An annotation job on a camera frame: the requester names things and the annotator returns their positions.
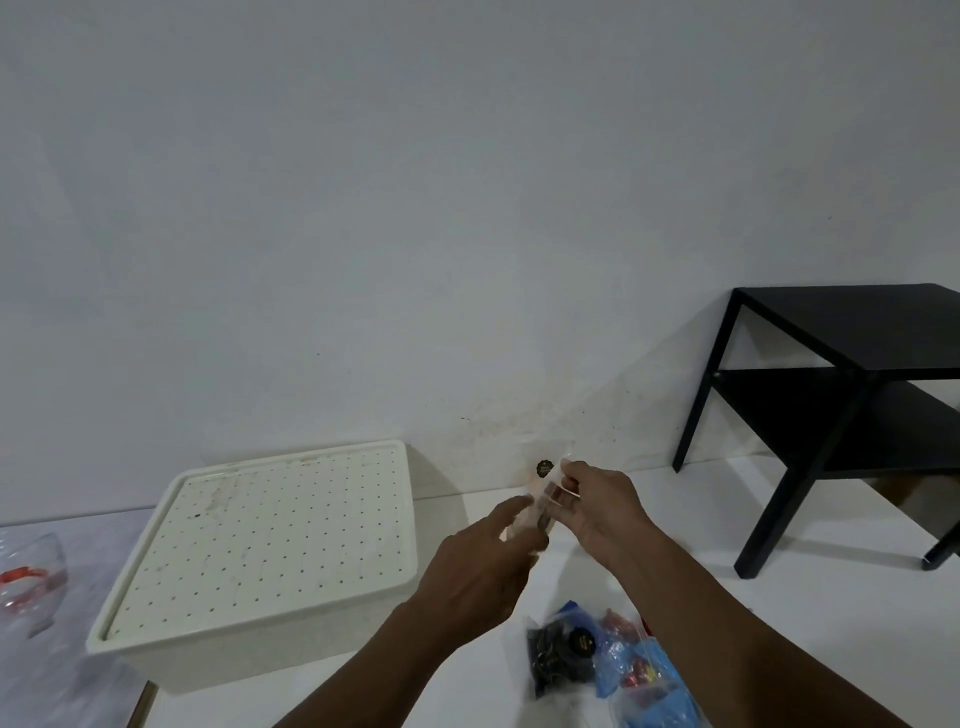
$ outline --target table leg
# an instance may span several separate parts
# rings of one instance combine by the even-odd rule
[[[800,504],[804,502],[806,494],[810,492],[817,474],[823,471],[827,459],[843,437],[847,425],[852,422],[864,402],[879,385],[880,382],[875,375],[862,377],[850,398],[844,403],[836,420],[830,425],[823,439],[817,443],[816,449],[810,453],[808,459],[800,467],[787,469],[773,497],[763,509],[760,520],[756,522],[753,533],[747,539],[747,544],[737,557],[736,563],[733,564],[733,569],[741,579],[752,579],[759,573],[780,540],[780,536],[783,535],[783,531],[800,508]]]
[[[924,571],[933,571],[943,564],[951,554],[956,553],[958,548],[960,548],[960,522],[926,553],[924,560],[921,562],[921,568]]]
[[[727,310],[724,312],[723,321],[720,322],[720,330],[717,331],[717,337],[713,341],[713,349],[710,350],[707,367],[704,369],[704,375],[700,379],[700,387],[697,389],[697,395],[693,398],[693,406],[690,407],[690,414],[686,418],[684,434],[680,436],[677,452],[673,456],[674,473],[679,473],[680,468],[684,466],[686,452],[690,449],[693,433],[697,429],[697,423],[700,422],[700,415],[703,414],[704,405],[707,403],[707,395],[710,393],[713,375],[720,369],[720,362],[723,359],[724,351],[727,350],[727,344],[733,332],[733,324],[736,323],[736,315],[739,312],[740,293],[734,289],[730,294],[730,301],[727,303]]]
[[[741,579],[752,579],[760,572],[813,483],[814,478],[806,477],[799,471],[787,470],[783,474],[780,485],[733,564],[733,570]]]

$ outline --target small plastic bag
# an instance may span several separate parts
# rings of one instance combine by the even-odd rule
[[[576,494],[571,494],[561,484],[564,479],[564,472],[561,470],[560,463],[562,459],[568,459],[569,456],[570,453],[567,452],[563,458],[556,462],[540,461],[541,466],[549,463],[553,467],[546,475],[537,472],[528,478],[526,487],[530,495],[533,496],[534,502],[520,511],[514,522],[507,527],[506,535],[508,539],[513,538],[518,531],[524,528],[539,528],[544,533],[550,533],[550,529],[553,528],[553,519],[545,512],[547,501],[557,500],[561,493],[568,493],[571,497],[576,497]]]
[[[531,622],[526,642],[534,697],[592,683],[600,634],[599,625],[574,601],[568,601],[544,626]]]
[[[616,728],[700,728],[706,725],[682,682],[665,679],[618,691],[610,705]]]
[[[66,558],[53,533],[17,549],[0,546],[0,627],[5,637],[38,635],[66,596]]]
[[[619,620],[615,628],[611,615]],[[568,601],[543,627],[527,629],[534,697],[585,683],[593,684],[597,697],[609,697],[642,662],[636,655],[641,645],[640,629],[615,612],[608,610],[598,622]]]

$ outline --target left hand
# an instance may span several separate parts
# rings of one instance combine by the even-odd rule
[[[526,528],[513,539],[500,534],[530,505],[529,496],[504,500],[480,521],[447,536],[407,602],[455,650],[505,621],[527,584],[546,534]]]

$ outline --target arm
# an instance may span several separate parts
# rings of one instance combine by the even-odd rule
[[[500,541],[527,496],[500,503],[440,544],[417,591],[371,640],[275,728],[398,728],[437,668],[514,610],[546,535]],[[380,680],[384,672],[389,679]]]
[[[623,473],[564,462],[551,515],[609,570],[652,625],[717,728],[905,724],[778,634],[660,531]]]

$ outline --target perforated lid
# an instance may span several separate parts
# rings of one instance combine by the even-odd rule
[[[108,641],[283,614],[390,589],[417,573],[398,441],[185,473],[166,505]]]

